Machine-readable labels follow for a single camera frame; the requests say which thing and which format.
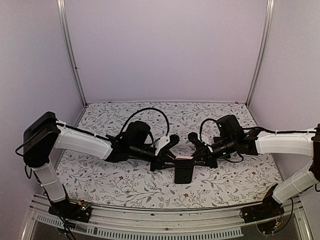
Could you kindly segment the pink phone case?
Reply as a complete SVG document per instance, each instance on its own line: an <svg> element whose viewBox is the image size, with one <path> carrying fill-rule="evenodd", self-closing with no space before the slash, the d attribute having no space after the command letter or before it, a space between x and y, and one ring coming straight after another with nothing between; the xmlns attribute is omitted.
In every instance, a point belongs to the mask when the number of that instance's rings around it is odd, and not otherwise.
<svg viewBox="0 0 320 240"><path fill-rule="evenodd" d="M192 156L183 156L183 155L178 155L175 157L177 161L183 161L183 160L192 160Z"/></svg>

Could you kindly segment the black phone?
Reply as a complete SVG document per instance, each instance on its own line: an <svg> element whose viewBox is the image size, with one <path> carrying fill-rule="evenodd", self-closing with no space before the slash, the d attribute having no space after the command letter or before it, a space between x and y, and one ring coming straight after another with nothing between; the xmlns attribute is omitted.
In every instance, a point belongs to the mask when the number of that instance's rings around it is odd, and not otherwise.
<svg viewBox="0 0 320 240"><path fill-rule="evenodd" d="M190 184L193 179L194 166L176 166L174 169L175 184Z"/></svg>

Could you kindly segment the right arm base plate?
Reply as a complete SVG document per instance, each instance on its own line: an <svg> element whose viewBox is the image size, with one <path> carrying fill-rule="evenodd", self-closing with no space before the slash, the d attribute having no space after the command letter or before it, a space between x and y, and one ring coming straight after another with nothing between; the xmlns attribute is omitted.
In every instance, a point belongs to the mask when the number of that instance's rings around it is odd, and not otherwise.
<svg viewBox="0 0 320 240"><path fill-rule="evenodd" d="M239 216L245 223L251 223L281 216L284 213L285 211L282 204L277 202L262 202L257 205L241 208Z"/></svg>

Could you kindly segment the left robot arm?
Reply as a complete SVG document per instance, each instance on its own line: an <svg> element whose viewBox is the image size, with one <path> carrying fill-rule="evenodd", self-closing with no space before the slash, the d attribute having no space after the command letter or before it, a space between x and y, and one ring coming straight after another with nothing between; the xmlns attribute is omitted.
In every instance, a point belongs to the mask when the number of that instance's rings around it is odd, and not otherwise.
<svg viewBox="0 0 320 240"><path fill-rule="evenodd" d="M179 143L178 135L166 134L146 143L147 137L152 136L147 123L134 121L126 125L117 136L102 137L67 125L48 111L25 130L23 144L17 149L23 150L20 156L46 191L50 204L63 217L70 217L75 211L74 205L50 163L53 149L79 152L111 163L134 158L149 162L152 171L175 166L176 157L170 149Z"/></svg>

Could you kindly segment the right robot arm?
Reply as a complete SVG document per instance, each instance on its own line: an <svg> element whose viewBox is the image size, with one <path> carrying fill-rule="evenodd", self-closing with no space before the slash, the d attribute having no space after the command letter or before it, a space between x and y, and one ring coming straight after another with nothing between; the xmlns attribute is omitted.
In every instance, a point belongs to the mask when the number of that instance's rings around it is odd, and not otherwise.
<svg viewBox="0 0 320 240"><path fill-rule="evenodd" d="M215 123L218 141L204 142L201 133L191 132L188 140L196 147L192 166L217 167L217 159L232 153L242 155L293 154L311 157L311 162L288 179L272 186L262 200L258 213L269 218L278 207L320 182L320 128L272 131L263 127L242 127L235 115L226 115Z"/></svg>

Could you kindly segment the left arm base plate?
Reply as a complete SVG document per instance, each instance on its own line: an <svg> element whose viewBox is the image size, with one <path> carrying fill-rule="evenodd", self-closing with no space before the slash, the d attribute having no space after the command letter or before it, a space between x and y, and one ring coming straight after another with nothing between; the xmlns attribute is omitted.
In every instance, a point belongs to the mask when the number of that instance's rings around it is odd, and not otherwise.
<svg viewBox="0 0 320 240"><path fill-rule="evenodd" d="M91 218L92 208L65 199L59 202L51 202L48 213L67 220L88 223Z"/></svg>

